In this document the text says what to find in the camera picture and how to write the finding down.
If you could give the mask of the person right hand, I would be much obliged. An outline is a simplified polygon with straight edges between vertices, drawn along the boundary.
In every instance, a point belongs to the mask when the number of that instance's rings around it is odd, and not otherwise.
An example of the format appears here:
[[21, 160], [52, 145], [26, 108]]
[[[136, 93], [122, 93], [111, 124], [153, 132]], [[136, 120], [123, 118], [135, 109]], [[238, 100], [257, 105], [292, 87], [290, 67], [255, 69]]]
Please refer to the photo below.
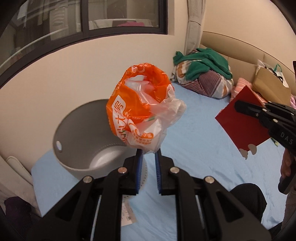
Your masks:
[[282, 157], [280, 173], [282, 178], [289, 177], [291, 174], [291, 164], [295, 160], [293, 154], [288, 149], [285, 149]]

